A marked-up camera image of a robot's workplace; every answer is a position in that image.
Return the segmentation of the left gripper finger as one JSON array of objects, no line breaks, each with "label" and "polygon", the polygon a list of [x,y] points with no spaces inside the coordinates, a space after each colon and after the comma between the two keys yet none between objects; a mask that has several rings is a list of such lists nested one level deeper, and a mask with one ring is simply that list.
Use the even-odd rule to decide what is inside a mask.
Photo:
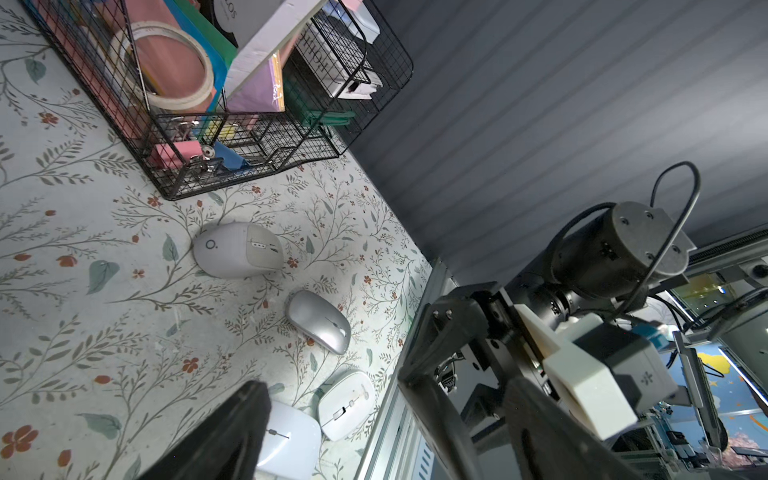
[{"label": "left gripper finger", "polygon": [[140,477],[251,479],[270,413],[267,384],[247,381]]}]

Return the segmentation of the grey egg-shaped mouse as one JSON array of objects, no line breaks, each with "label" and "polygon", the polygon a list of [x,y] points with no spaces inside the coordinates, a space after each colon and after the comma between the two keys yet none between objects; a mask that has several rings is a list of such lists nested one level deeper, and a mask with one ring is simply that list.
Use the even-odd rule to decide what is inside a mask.
[{"label": "grey egg-shaped mouse", "polygon": [[199,268],[221,279],[245,279],[282,269],[280,240],[268,229],[253,223],[234,222],[200,233],[192,242]]}]

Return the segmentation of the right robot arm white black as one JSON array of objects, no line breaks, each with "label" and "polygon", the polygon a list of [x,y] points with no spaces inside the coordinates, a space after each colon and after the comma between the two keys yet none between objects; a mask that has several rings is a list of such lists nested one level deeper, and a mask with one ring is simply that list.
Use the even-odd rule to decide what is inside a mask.
[{"label": "right robot arm white black", "polygon": [[524,479],[634,479],[607,441],[677,392],[648,334],[624,329],[693,243],[654,203],[572,218],[507,284],[458,287],[423,308],[397,383],[447,475],[479,479],[510,446]]}]

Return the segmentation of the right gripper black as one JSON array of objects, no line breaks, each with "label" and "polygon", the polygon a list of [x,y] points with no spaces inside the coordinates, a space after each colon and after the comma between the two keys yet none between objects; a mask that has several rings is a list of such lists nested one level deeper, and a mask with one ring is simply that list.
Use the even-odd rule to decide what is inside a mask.
[{"label": "right gripper black", "polygon": [[[543,349],[514,309],[520,305],[551,329],[564,321],[564,293],[534,281],[457,287],[422,315],[398,387],[448,477],[483,478],[463,420],[503,419],[504,397],[507,429],[523,479],[639,479],[552,401],[560,405],[562,396],[543,371]],[[497,385],[476,386],[458,411],[439,381],[464,348],[477,369],[494,374]],[[518,373],[538,387],[523,377],[508,381]]]}]

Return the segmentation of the white rounded mouse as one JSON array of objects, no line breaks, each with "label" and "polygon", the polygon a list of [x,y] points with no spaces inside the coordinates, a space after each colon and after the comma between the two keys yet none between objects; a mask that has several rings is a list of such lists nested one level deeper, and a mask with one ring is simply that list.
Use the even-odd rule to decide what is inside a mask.
[{"label": "white rounded mouse", "polygon": [[337,381],[319,400],[318,421],[330,441],[343,440],[373,413],[376,390],[369,376],[353,371]]}]

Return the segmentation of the silver mouse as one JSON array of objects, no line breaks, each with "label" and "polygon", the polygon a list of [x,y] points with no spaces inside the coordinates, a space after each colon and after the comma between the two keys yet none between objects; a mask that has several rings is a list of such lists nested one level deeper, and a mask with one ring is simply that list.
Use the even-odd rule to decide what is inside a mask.
[{"label": "silver mouse", "polygon": [[287,319],[301,333],[336,355],[344,355],[351,340],[347,318],[330,302],[308,291],[296,292],[286,307]]}]

